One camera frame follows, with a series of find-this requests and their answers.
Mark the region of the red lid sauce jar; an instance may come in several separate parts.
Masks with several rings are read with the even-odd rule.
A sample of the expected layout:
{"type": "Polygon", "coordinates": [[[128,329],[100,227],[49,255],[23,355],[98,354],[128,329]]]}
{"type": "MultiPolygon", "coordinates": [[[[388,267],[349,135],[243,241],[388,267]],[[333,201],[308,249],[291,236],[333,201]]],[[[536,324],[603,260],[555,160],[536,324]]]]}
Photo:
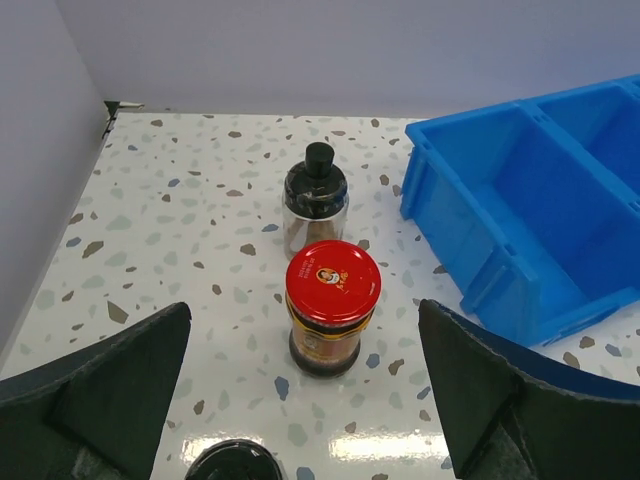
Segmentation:
{"type": "Polygon", "coordinates": [[[382,289],[378,265],[340,240],[304,247],[289,262],[285,305],[290,355],[306,374],[335,378],[356,362],[382,289]]]}

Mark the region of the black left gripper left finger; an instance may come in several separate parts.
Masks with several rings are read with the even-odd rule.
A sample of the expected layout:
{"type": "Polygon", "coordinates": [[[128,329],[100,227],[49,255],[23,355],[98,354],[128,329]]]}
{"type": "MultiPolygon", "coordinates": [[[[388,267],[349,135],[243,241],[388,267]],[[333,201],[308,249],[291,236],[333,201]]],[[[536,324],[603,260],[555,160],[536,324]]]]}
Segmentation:
{"type": "Polygon", "coordinates": [[[4,479],[147,479],[191,312],[174,303],[1,383],[4,479]]]}

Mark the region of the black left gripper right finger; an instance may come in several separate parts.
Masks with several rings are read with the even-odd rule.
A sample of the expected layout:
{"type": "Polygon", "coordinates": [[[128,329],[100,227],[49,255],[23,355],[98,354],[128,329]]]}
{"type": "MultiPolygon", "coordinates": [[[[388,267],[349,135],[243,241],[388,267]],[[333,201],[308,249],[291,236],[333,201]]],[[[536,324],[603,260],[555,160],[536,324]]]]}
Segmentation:
{"type": "Polygon", "coordinates": [[[458,479],[636,479],[639,389],[552,360],[435,300],[419,306],[458,479]]]}

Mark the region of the black cap white spice jar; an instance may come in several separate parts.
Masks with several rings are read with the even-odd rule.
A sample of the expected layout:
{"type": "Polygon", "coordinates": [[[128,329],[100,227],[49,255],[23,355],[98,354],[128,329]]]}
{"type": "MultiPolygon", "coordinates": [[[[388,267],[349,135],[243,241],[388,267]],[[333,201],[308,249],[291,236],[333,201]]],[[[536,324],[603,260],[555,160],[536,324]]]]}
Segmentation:
{"type": "Polygon", "coordinates": [[[264,446],[230,439],[206,449],[190,466],[186,480],[284,480],[281,466],[264,446]]]}

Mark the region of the blue three-compartment plastic bin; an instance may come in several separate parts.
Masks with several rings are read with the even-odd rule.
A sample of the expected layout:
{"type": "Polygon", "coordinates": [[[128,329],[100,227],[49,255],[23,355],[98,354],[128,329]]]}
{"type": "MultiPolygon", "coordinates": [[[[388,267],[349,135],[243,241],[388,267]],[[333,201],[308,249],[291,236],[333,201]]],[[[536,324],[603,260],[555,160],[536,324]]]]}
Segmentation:
{"type": "Polygon", "coordinates": [[[523,346],[639,298],[639,79],[409,124],[401,214],[462,293],[523,346]]]}

